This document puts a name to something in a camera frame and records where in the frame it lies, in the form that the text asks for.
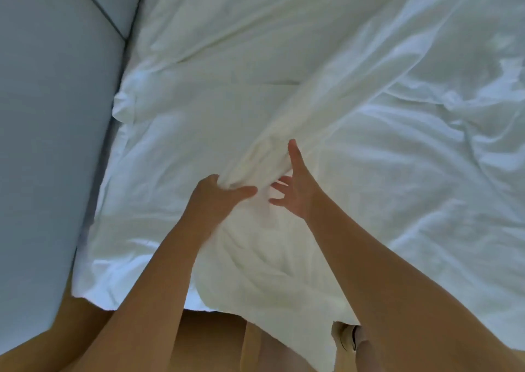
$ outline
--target white bedsheet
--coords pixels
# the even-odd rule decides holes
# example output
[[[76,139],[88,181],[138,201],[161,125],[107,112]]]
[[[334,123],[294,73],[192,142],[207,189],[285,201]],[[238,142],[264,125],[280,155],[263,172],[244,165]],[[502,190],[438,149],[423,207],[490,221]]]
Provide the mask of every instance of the white bedsheet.
[[[196,182],[259,186],[201,250],[186,305],[331,370],[357,319],[302,221],[266,203],[298,139],[324,190],[525,349],[523,0],[146,0],[73,293],[115,309]]]

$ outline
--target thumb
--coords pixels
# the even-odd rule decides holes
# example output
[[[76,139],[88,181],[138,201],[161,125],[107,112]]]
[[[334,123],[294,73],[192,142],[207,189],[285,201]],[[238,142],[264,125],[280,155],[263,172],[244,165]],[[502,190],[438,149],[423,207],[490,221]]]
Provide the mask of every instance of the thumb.
[[[257,187],[240,187],[235,190],[231,190],[235,203],[244,201],[245,199],[253,197],[257,193]]]
[[[297,146],[297,141],[294,138],[288,142],[288,154],[290,155],[292,170],[294,173],[300,173],[308,170],[306,168],[305,161],[302,158],[301,151]]]

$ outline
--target wrist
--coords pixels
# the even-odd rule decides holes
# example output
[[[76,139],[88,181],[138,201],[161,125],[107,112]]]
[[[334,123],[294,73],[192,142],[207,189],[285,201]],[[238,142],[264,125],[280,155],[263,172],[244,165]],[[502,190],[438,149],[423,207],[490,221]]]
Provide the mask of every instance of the wrist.
[[[198,224],[182,216],[167,237],[172,241],[184,243],[188,250],[196,255],[202,244],[210,237],[210,232],[206,230],[203,224]]]
[[[319,186],[317,186],[315,190],[312,191],[312,194],[309,197],[308,206],[305,210],[304,220],[306,224],[308,224],[312,217],[316,215],[319,205],[322,204],[323,199],[326,196],[327,195],[325,194],[325,192]]]

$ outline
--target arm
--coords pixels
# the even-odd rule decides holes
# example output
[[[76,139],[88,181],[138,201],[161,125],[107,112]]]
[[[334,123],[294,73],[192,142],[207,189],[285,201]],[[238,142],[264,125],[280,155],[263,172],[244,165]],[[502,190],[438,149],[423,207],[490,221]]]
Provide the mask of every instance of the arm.
[[[73,372],[167,370],[200,246],[236,204],[256,192],[222,190],[216,175],[201,180],[180,221]]]
[[[293,177],[272,184],[285,197],[270,202],[304,218],[386,370],[525,370],[468,309],[346,215],[294,140],[289,154]]]

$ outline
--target forearm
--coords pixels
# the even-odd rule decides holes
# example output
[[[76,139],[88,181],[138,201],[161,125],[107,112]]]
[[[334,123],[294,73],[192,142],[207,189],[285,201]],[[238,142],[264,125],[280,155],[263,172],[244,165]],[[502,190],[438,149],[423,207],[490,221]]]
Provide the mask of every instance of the forearm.
[[[461,303],[324,193],[305,220],[386,370],[520,370]]]
[[[145,372],[167,369],[203,233],[181,221],[167,235],[141,276],[75,372]]]

